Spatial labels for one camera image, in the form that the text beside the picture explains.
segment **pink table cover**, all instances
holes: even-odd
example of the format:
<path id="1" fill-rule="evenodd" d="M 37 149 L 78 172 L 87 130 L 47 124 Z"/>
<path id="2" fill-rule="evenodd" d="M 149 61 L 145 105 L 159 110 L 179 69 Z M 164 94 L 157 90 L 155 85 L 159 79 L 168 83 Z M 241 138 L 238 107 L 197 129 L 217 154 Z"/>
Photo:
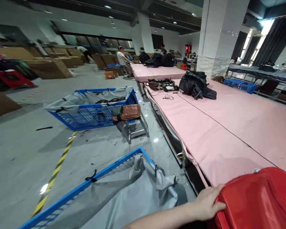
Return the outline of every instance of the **pink table cover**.
<path id="1" fill-rule="evenodd" d="M 286 107 L 212 80 L 208 83 L 217 92 L 216 100 L 194 100 L 181 92 L 150 96 L 198 172 L 215 186 L 256 168 L 277 166 L 286 171 Z M 174 99 L 163 99 L 166 94 Z"/>
<path id="2" fill-rule="evenodd" d="M 147 82 L 148 79 L 181 79 L 185 71 L 176 67 L 148 68 L 142 64 L 131 64 L 133 75 L 138 82 Z"/>

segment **black curtain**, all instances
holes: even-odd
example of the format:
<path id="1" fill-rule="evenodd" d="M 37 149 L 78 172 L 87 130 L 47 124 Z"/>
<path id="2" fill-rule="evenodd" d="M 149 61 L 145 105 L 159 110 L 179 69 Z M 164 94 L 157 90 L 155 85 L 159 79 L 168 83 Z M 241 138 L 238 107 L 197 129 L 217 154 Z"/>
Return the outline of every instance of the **black curtain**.
<path id="1" fill-rule="evenodd" d="M 253 62 L 253 66 L 259 66 L 265 61 L 275 63 L 285 46 L 286 18 L 275 19 Z"/>
<path id="2" fill-rule="evenodd" d="M 237 41 L 236 41 L 236 44 L 234 46 L 234 50 L 233 50 L 233 53 L 231 56 L 231 59 L 241 57 L 242 50 L 244 48 L 244 44 L 245 44 L 247 35 L 248 35 L 247 33 L 244 33 L 242 31 L 239 32 L 238 38 L 237 38 Z"/>
<path id="3" fill-rule="evenodd" d="M 242 64 L 249 64 L 250 60 L 251 60 L 251 57 L 254 53 L 254 50 L 256 49 L 256 46 L 259 42 L 261 37 L 259 36 L 256 36 L 256 37 L 253 37 L 250 41 L 250 44 L 249 44 L 249 47 L 246 51 L 246 54 L 245 54 L 245 57 L 243 58 L 242 60 Z"/>

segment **red plastic stool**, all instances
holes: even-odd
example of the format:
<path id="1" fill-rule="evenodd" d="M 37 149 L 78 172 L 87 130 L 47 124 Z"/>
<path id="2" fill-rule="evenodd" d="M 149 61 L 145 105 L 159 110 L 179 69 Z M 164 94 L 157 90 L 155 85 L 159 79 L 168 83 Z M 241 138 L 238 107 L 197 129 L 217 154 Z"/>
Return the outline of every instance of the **red plastic stool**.
<path id="1" fill-rule="evenodd" d="M 186 64 L 182 64 L 181 69 L 184 70 L 184 71 L 187 71 L 187 65 Z"/>
<path id="2" fill-rule="evenodd" d="M 27 84 L 30 87 L 35 85 L 15 70 L 0 71 L 0 78 L 12 89 L 17 89 L 21 85 Z"/>

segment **finger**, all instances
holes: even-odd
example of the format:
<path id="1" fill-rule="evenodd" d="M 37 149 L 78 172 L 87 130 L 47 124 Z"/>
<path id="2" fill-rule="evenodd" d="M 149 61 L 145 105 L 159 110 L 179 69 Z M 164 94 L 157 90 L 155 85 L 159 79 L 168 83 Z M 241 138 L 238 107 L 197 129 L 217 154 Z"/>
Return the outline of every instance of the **finger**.
<path id="1" fill-rule="evenodd" d="M 217 213 L 218 211 L 225 210 L 226 207 L 227 207 L 227 206 L 225 205 L 225 203 L 223 203 L 223 202 L 216 202 L 216 203 L 213 205 L 212 209 L 213 209 L 213 212 L 214 212 L 214 214 L 215 214 L 215 213 Z"/>
<path id="2" fill-rule="evenodd" d="M 212 197 L 214 198 L 214 201 L 215 199 L 218 197 L 220 191 L 222 190 L 222 188 L 224 187 L 225 185 L 224 184 L 220 184 L 218 185 L 216 188 L 213 189 L 212 191 Z"/>

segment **hand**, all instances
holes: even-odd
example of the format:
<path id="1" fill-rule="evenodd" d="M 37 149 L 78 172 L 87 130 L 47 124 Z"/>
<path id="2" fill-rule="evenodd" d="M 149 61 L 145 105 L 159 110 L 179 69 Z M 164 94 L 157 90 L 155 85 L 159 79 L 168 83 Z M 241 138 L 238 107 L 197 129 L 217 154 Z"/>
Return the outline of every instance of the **hand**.
<path id="1" fill-rule="evenodd" d="M 195 209 L 195 220 L 205 221 L 212 219 L 218 211 L 226 209 L 224 203 L 214 203 L 223 187 L 223 184 L 218 185 L 216 188 L 207 187 L 199 193 L 196 200 L 192 203 Z"/>

